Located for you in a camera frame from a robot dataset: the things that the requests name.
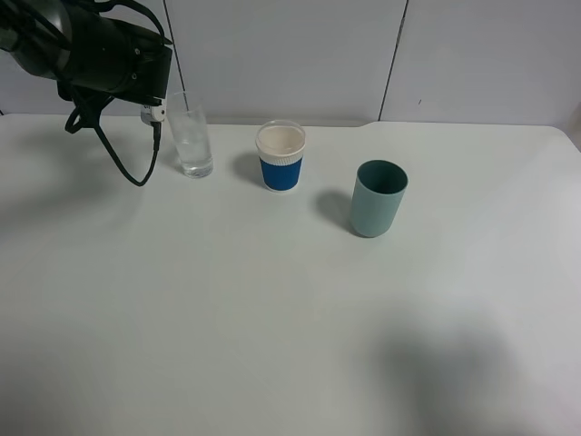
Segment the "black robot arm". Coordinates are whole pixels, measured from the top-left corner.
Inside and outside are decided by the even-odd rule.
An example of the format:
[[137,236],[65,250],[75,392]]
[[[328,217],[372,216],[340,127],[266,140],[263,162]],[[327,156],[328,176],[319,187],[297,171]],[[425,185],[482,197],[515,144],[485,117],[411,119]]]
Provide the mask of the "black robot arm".
[[[148,29],[107,17],[116,6],[146,17]],[[57,82],[66,101],[118,99],[156,106],[166,96],[172,41],[136,1],[4,1],[1,48],[27,73]]]

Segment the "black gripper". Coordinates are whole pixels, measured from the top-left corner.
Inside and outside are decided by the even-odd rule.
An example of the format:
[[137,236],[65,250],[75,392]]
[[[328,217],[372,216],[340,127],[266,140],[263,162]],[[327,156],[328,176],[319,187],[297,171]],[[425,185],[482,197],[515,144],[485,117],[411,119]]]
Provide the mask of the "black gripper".
[[155,104],[166,97],[169,39],[121,20],[74,15],[71,43],[63,69],[71,84],[136,104]]

